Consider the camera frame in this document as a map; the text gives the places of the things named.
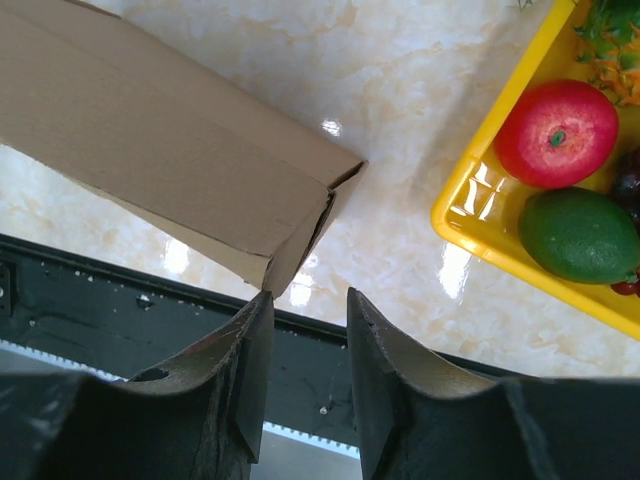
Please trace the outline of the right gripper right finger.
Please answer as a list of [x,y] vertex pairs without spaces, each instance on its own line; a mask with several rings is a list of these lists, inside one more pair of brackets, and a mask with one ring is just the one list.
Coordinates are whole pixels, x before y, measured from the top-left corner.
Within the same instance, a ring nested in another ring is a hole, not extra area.
[[360,291],[348,350],[367,479],[635,479],[635,379],[488,379],[425,348]]

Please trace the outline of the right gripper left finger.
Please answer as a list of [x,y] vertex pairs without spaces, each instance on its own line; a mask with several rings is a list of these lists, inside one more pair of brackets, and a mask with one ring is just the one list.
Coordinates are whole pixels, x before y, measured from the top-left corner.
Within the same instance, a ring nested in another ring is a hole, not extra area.
[[128,381],[1,377],[5,479],[246,479],[259,460],[274,337],[270,293]]

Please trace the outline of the brown cardboard box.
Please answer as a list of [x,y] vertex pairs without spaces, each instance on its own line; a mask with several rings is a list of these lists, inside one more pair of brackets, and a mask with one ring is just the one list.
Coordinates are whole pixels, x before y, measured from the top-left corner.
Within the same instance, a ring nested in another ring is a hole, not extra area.
[[1,140],[274,295],[365,168],[81,1],[2,3]]

